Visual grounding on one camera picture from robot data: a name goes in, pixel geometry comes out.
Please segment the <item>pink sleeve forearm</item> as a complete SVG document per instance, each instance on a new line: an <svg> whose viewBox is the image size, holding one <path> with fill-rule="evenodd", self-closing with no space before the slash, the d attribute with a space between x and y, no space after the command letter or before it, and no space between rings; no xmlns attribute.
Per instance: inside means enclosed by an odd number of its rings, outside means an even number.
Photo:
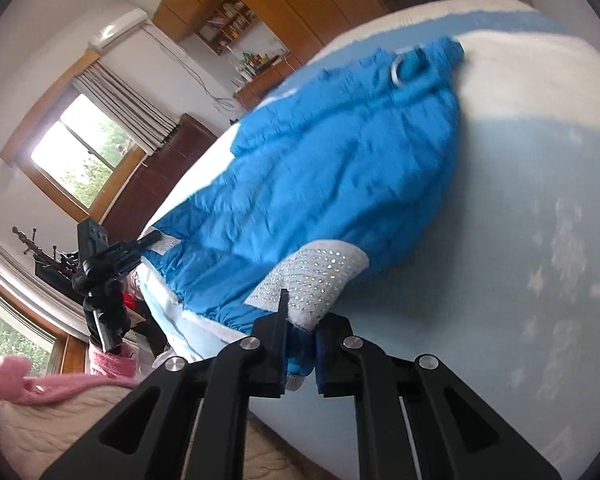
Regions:
<svg viewBox="0 0 600 480"><path fill-rule="evenodd" d="M133 349L120 344L116 352L88 347L87 373L29 376L31 362L24 356L0 357L0 401L18 405L45 405L67 401L102 386L134 388L138 359Z"/></svg>

